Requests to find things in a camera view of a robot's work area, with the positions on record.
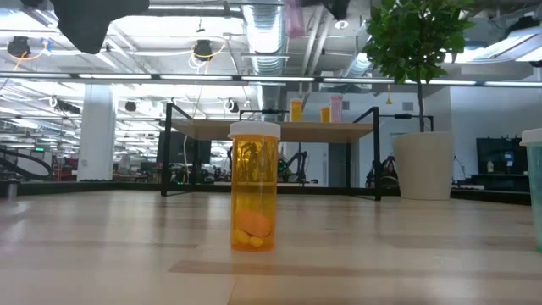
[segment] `white bottle cap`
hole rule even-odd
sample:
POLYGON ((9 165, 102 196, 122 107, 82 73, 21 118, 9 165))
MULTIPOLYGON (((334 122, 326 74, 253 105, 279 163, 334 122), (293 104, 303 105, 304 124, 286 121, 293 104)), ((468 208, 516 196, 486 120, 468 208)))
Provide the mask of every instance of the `white bottle cap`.
POLYGON ((243 121, 230 125, 228 138, 234 136, 272 136, 280 140, 280 125, 262 121, 243 121))
POLYGON ((542 145, 542 128, 535 130, 526 130, 522 133, 521 146, 527 146, 531 144, 542 145))

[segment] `table surface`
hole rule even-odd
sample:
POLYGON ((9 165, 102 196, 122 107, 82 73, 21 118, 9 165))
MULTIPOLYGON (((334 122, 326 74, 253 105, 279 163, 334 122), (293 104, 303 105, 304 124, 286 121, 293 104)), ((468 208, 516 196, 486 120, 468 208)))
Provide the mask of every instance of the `table surface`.
POLYGON ((0 201, 2 304, 540 304, 531 207, 281 195, 277 247, 230 250, 230 195, 0 201))
MULTIPOLYGON (((234 121, 207 119, 174 119, 173 127, 197 140, 227 141, 234 121)), ((373 132, 372 124, 277 122, 281 141, 303 143, 352 143, 373 132)))

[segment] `pill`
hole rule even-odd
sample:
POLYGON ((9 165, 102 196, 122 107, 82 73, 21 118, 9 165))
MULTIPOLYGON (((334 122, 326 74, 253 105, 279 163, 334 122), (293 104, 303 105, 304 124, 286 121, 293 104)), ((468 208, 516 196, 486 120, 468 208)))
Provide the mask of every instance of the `pill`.
POLYGON ((250 243, 254 247, 261 247, 263 245, 263 239, 253 236, 253 237, 250 238, 248 243, 250 243))
POLYGON ((240 230, 256 237, 266 237, 271 233, 271 222, 265 216, 247 210, 237 212, 235 224, 240 230))
POLYGON ((250 236, 245 231, 239 229, 235 229, 234 237, 241 245, 246 245, 250 239, 250 236))

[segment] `black monitor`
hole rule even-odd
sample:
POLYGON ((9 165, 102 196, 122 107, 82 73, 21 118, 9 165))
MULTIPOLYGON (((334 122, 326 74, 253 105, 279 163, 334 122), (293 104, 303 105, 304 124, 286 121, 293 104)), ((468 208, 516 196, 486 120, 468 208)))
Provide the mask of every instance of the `black monitor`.
POLYGON ((482 138, 476 139, 478 172, 488 174, 487 164, 493 164, 495 174, 522 175, 528 170, 527 151, 519 145, 522 139, 482 138))
POLYGON ((155 168, 156 168, 156 162, 141 162, 139 170, 150 172, 151 170, 155 168))
MULTIPOLYGON (((163 142, 165 132, 160 132, 160 140, 158 142, 158 156, 157 162, 163 162, 163 142)), ((199 142, 199 162, 201 164, 211 163, 211 142, 210 141, 198 141, 199 142)), ((185 134, 181 132, 171 132, 171 139, 169 143, 169 162, 182 164, 185 162, 185 155, 183 146, 185 143, 185 134)), ((194 139, 188 137, 186 139, 186 162, 193 163, 194 158, 194 139)))

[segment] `tree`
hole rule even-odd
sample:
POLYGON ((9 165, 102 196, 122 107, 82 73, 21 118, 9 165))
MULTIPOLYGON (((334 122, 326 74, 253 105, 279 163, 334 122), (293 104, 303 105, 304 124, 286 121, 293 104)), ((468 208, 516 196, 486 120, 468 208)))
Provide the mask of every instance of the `tree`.
POLYGON ((463 32, 474 24, 462 18, 473 0, 382 0, 382 7, 371 7, 369 39, 363 51, 373 69, 393 78, 396 84, 407 79, 418 85, 420 132, 423 123, 422 80, 447 75, 440 67, 446 54, 455 62, 463 53, 463 32))

